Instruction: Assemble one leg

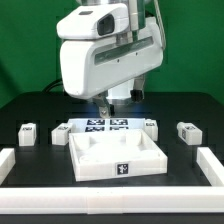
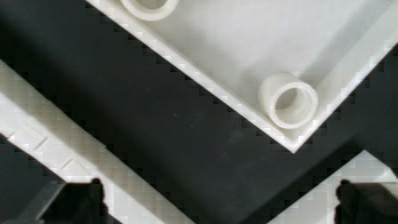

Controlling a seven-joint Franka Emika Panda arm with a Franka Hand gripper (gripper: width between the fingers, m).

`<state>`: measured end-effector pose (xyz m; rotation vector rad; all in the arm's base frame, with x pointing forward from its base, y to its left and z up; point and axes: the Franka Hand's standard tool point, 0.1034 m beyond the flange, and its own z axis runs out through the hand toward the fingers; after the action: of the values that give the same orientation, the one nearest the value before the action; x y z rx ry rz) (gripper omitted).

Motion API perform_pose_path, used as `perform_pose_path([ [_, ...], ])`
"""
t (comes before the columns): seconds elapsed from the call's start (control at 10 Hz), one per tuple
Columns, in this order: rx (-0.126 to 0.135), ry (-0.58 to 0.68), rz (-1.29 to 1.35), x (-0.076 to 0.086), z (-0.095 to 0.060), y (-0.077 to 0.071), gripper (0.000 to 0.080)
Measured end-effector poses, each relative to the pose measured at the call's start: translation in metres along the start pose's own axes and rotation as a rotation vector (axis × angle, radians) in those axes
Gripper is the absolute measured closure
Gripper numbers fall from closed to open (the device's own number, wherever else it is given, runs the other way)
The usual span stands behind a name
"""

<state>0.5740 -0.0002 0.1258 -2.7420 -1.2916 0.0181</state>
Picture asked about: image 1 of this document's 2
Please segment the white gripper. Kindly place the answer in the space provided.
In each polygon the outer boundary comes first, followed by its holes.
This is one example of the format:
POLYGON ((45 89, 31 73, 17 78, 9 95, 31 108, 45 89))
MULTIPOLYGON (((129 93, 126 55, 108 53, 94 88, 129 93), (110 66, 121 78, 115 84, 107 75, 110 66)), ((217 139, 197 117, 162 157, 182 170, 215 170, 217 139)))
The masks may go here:
POLYGON ((134 102, 142 101, 145 84, 142 74, 159 67, 162 60, 160 31, 155 20, 147 20, 138 40, 132 43, 118 46, 112 36, 96 41, 65 41, 60 49, 65 91, 74 98, 94 96, 101 118, 111 116, 110 105, 105 96, 97 94, 136 77, 131 96, 134 102))

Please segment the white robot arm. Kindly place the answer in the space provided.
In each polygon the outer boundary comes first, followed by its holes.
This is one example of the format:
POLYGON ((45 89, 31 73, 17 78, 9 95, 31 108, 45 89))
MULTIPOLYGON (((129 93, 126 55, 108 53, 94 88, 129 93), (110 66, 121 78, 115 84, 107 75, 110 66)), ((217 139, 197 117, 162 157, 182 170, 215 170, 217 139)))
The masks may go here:
POLYGON ((158 0, 76 1, 79 7, 57 24, 63 86, 108 118, 112 102, 143 98, 145 74, 162 63, 161 15, 145 15, 145 4, 158 0))

